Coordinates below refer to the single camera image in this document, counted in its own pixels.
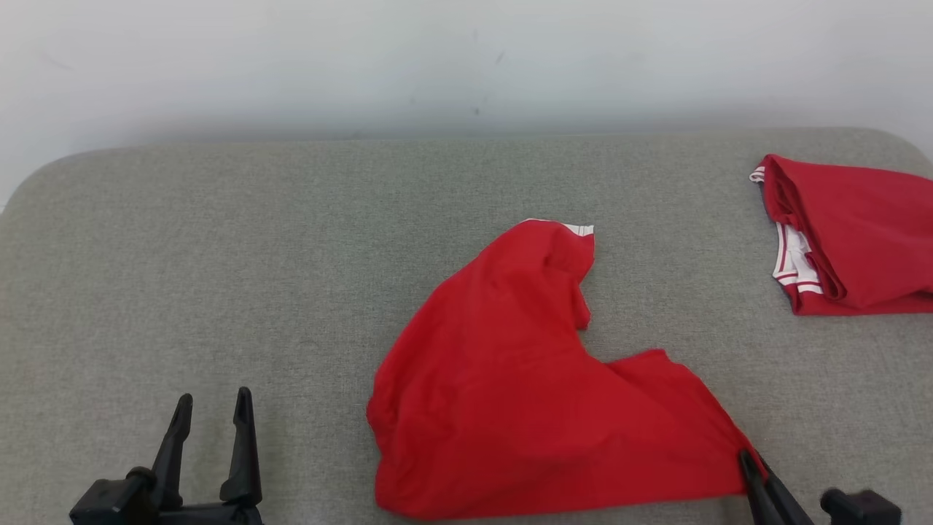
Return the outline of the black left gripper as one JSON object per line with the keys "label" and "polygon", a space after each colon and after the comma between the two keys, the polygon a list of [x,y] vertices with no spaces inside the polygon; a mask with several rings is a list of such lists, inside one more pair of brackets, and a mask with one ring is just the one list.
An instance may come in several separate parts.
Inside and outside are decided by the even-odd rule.
{"label": "black left gripper", "polygon": [[190,434],[192,409],[193,396],[184,393],[177,402],[152,465],[156,476],[153,504],[160,509],[153,525],[264,525],[256,506],[262,501],[262,486],[252,392],[246,386],[238,389],[229,478],[220,489],[224,504],[182,506],[180,469],[184,441]]}

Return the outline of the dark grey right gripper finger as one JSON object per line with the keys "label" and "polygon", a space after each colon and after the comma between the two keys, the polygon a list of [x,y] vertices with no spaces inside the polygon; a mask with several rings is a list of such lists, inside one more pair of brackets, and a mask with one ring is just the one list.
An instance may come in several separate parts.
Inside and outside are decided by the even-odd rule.
{"label": "dark grey right gripper finger", "polygon": [[774,507],[784,519],[786,525],[814,525],[813,519],[807,515],[803,506],[792,496],[789,489],[780,481],[780,478],[774,474],[772,468],[763,458],[760,458],[765,478],[765,488],[768,492]]}
{"label": "dark grey right gripper finger", "polygon": [[749,449],[743,449],[738,455],[738,463],[754,525],[786,525],[766,491],[765,478],[756,456]]}

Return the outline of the red white basketball shorts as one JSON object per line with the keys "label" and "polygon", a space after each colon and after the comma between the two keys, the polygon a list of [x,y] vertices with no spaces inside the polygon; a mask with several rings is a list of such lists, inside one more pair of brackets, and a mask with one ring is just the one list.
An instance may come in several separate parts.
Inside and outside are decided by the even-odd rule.
{"label": "red white basketball shorts", "polygon": [[379,367],[375,499],[419,521],[746,491],[752,448],[662,349],[600,362],[579,332],[593,226],[527,219],[441,283]]}

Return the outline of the red Bulls basketball jersey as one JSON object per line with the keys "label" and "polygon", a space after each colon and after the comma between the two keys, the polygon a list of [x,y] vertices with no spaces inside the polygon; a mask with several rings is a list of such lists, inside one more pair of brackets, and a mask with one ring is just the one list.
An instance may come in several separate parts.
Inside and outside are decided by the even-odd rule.
{"label": "red Bulls basketball jersey", "polygon": [[933,314],[933,179],[765,156],[773,278],[797,316]]}

